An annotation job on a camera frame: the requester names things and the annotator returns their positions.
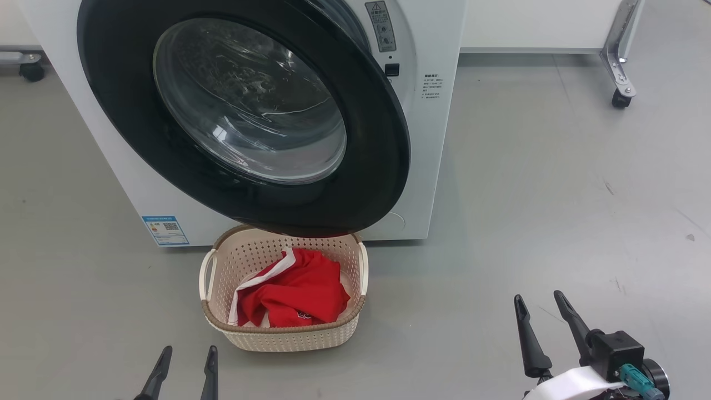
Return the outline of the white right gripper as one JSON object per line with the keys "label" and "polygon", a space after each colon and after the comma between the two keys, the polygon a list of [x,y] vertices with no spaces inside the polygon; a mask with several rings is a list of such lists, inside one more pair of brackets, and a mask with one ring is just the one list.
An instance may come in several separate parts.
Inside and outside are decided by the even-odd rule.
{"label": "white right gripper", "polygon": [[563,321],[569,325],[579,352],[581,367],[570,369],[553,378],[550,369],[553,364],[540,346],[530,325],[530,312],[520,294],[514,296],[520,351],[524,374],[531,379],[549,379],[528,392],[524,399],[591,399],[606,392],[625,387],[624,382],[608,382],[589,366],[590,346],[587,342],[589,327],[572,307],[564,293],[556,289],[553,293]]}

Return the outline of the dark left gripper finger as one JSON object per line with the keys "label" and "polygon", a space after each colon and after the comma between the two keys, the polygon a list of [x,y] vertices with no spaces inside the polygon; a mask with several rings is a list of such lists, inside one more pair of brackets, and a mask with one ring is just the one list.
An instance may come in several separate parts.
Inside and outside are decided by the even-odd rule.
{"label": "dark left gripper finger", "polygon": [[201,400],[218,400],[218,349],[210,346],[204,365],[204,384]]}
{"label": "dark left gripper finger", "polygon": [[158,357],[147,382],[139,394],[134,397],[134,400],[158,400],[162,384],[168,376],[172,353],[172,346],[165,346],[163,348],[162,354]]}

